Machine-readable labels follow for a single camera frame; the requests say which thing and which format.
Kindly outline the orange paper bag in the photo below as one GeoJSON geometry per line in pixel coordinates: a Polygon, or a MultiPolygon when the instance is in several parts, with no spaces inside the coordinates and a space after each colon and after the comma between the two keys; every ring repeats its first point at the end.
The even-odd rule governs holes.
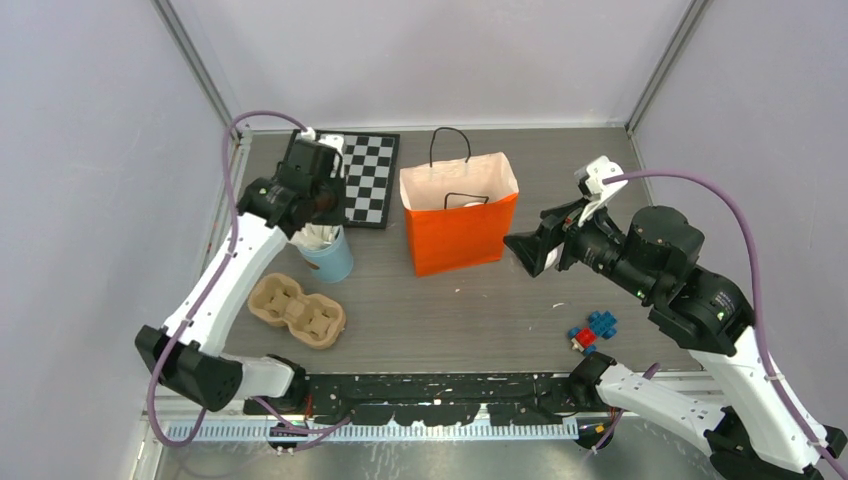
{"type": "Polygon", "coordinates": [[[437,161],[438,133],[429,145],[428,162],[399,172],[407,243],[418,277],[496,262],[502,258],[503,238],[510,230],[519,184],[502,152],[475,155],[467,135],[464,157],[437,161]],[[469,202],[485,205],[463,208],[469,202]]]}

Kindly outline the white cup lid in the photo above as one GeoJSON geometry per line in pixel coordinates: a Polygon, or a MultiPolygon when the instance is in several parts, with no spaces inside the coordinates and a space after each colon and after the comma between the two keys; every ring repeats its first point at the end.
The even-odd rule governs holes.
{"type": "Polygon", "coordinates": [[[545,254],[542,254],[542,250],[539,250],[537,258],[536,258],[536,260],[537,260],[536,270],[539,273],[541,273],[541,272],[551,268],[552,266],[555,266],[559,261],[559,257],[562,253],[562,249],[563,249],[563,245],[559,244],[556,247],[549,250],[545,254]]]}

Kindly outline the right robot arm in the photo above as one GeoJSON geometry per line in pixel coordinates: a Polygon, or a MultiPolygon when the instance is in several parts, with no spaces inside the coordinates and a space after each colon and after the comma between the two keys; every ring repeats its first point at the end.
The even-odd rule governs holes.
{"type": "Polygon", "coordinates": [[[757,348],[754,311],[728,278],[702,268],[703,233],[679,211],[648,206],[620,230],[605,209],[584,219],[585,200],[543,211],[539,227],[505,245],[532,276],[556,253],[557,267],[583,263],[638,298],[649,320],[719,385],[721,405],[641,377],[593,352],[572,371],[574,403],[628,410],[703,452],[727,479],[816,479],[817,462],[838,457],[846,434],[816,421],[796,398],[783,402],[757,348]]]}

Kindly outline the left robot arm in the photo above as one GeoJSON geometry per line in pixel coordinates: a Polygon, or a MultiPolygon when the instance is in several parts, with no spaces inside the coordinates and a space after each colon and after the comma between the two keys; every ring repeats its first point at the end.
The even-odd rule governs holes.
{"type": "Polygon", "coordinates": [[[270,262],[307,224],[345,220],[345,139],[293,138],[274,174],[248,184],[235,227],[177,310],[159,328],[144,325],[134,344],[155,380],[215,412],[230,401],[268,397],[284,414],[307,398],[292,362],[233,357],[224,346],[238,312],[270,262]]]}

